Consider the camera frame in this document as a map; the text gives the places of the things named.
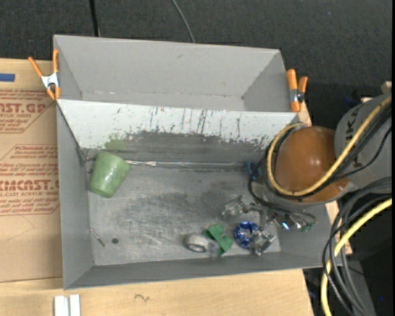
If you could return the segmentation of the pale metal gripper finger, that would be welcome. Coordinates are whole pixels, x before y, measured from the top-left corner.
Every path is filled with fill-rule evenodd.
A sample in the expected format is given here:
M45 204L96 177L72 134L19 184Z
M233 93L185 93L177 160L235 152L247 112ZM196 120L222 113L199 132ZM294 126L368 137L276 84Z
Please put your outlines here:
M268 229L253 232L251 236L253 254L262 256L276 239L277 236Z
M224 205L221 216L223 219L230 219L251 212L262 214L262 209L254 201L246 201L243 196L237 196Z

